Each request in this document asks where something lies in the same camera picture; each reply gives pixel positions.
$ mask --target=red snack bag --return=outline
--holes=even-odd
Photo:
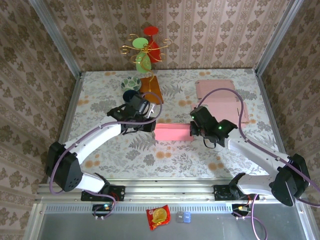
[[[160,225],[165,225],[170,222],[170,210],[168,205],[146,211],[150,230],[153,231]]]

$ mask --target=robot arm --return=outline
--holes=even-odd
[[[303,194],[309,183],[294,172],[280,159],[287,160],[308,178],[309,172],[304,158],[298,154],[289,156],[275,151],[260,142],[241,135],[235,124],[228,120],[217,120],[207,108],[200,106],[191,113],[190,134],[202,136],[213,144],[236,151],[262,167],[269,175],[256,176],[239,173],[230,182],[229,188],[235,199],[248,194],[273,195],[287,206],[293,206]]]
[[[82,189],[99,193],[109,186],[108,181],[99,175],[82,172],[80,164],[103,143],[121,133],[126,133],[129,129],[133,129],[136,132],[152,132],[155,129],[156,122],[153,117],[149,116],[154,107],[154,104],[150,104],[150,102],[137,94],[133,96],[129,103],[111,109],[107,116],[95,127],[81,136],[64,144],[54,142],[48,151],[45,166],[46,174],[49,177],[52,176],[55,165],[62,154],[66,152],[54,173],[54,181],[64,192]]]

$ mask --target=black cup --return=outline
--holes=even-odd
[[[134,95],[139,94],[136,90],[125,91],[122,98],[126,103],[129,103]]]

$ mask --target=decorative plate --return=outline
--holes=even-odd
[[[125,92],[128,90],[135,90],[135,91],[139,91],[141,88],[141,80],[134,76],[134,77],[127,77],[125,79],[123,79],[122,83],[121,83],[121,89]]]

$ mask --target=floral tablecloth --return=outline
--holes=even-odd
[[[249,113],[250,123],[244,132],[278,149],[252,69],[158,70],[154,73],[164,99],[157,123],[191,121],[191,104],[198,102],[197,80],[231,79]],[[86,72],[69,140],[95,126],[110,109],[124,103],[121,81],[129,76],[143,77],[137,71]],[[114,137],[93,151],[81,167],[85,172],[97,172],[106,178],[230,178],[239,172],[266,174],[255,163],[234,151],[221,146],[206,148],[201,138],[193,142],[156,141],[154,133],[147,132]]]

